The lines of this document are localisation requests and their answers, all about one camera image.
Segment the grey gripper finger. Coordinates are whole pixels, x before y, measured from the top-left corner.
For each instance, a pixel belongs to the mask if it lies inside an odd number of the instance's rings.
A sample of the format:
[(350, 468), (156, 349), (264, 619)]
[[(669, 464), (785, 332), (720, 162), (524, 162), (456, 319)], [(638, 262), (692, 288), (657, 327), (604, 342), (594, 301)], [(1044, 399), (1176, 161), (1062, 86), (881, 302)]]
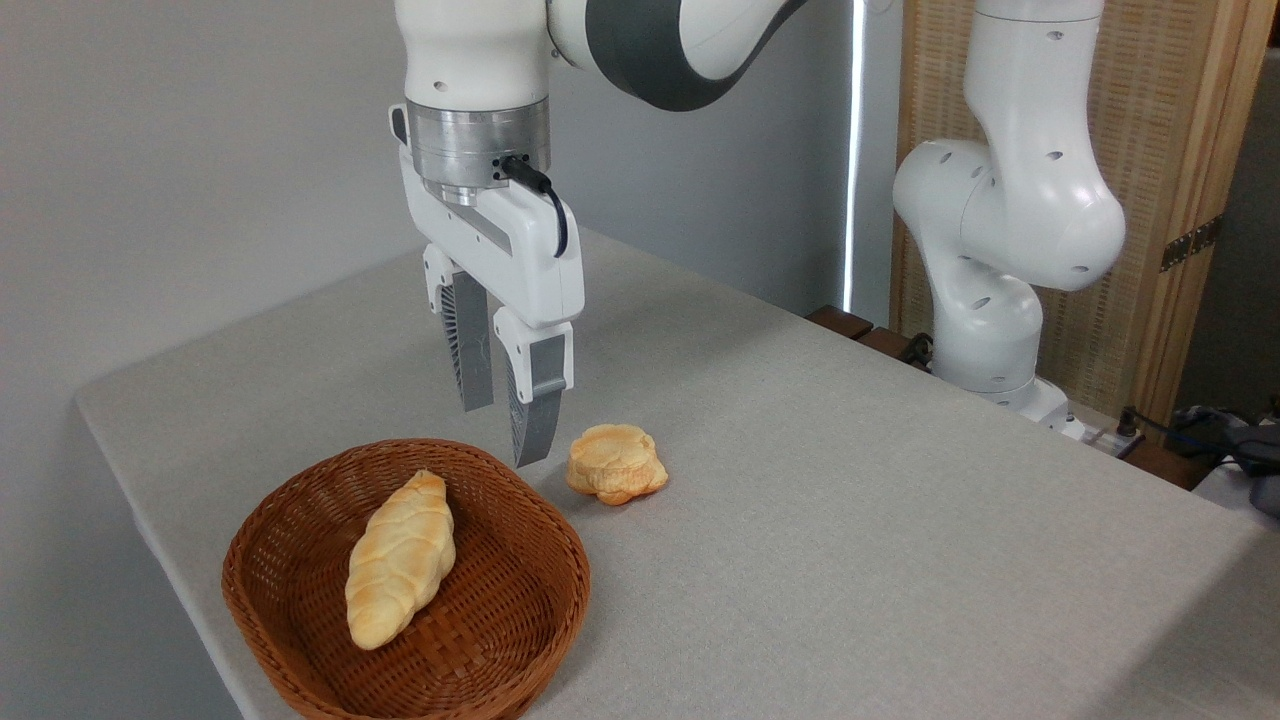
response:
[(534, 329), (511, 309), (494, 315), (506, 351), (506, 378), (515, 464), (541, 461), (550, 452), (561, 396), (573, 388), (573, 328), (563, 322)]
[(436, 243), (422, 252), (428, 301), (440, 318), (454, 382), (466, 413), (494, 402), (485, 288), (456, 265)]

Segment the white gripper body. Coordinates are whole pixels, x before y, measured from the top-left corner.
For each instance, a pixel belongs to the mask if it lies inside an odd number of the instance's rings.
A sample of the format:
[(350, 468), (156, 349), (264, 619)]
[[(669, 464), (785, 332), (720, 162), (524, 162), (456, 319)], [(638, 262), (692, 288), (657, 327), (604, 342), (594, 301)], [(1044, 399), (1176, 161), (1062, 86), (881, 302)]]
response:
[(584, 309), (582, 255), (570, 206), (550, 179), (515, 156), (500, 160), (506, 187), (480, 190), (472, 206), (442, 200), (415, 169), (408, 149), (399, 165), (411, 217), (428, 243), (534, 329), (573, 320)]

